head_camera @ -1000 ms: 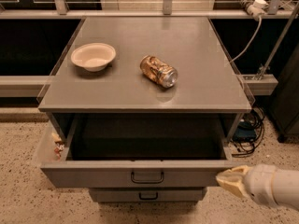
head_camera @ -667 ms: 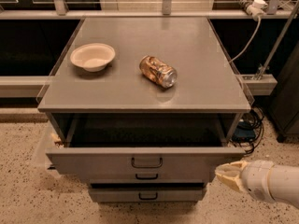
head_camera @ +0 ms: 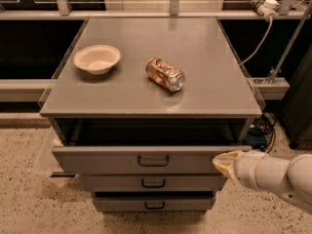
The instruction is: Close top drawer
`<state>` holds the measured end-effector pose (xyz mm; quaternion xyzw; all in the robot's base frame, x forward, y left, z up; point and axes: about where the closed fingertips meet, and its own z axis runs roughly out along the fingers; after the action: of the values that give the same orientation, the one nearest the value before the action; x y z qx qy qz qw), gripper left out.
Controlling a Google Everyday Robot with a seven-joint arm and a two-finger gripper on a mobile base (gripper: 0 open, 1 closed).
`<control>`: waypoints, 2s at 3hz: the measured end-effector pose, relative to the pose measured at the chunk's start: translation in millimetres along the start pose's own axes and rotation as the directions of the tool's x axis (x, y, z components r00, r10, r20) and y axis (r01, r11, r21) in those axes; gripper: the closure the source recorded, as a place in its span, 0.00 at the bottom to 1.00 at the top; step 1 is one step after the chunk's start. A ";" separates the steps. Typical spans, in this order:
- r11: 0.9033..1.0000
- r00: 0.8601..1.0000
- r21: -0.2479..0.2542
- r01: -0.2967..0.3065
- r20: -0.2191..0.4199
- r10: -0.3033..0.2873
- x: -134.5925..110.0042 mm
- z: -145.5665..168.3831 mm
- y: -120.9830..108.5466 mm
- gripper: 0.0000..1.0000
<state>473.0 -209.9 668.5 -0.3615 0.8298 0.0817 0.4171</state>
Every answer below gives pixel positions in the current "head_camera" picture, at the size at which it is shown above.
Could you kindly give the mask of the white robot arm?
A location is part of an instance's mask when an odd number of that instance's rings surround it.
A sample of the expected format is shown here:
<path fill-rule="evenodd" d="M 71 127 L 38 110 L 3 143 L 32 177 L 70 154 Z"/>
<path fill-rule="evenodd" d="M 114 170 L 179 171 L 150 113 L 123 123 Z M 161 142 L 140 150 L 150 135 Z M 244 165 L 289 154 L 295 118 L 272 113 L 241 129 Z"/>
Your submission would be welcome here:
<path fill-rule="evenodd" d="M 286 203 L 312 214 L 312 155 L 291 160 L 252 150 L 231 151 L 213 158 L 216 169 L 243 187 L 268 191 Z"/>

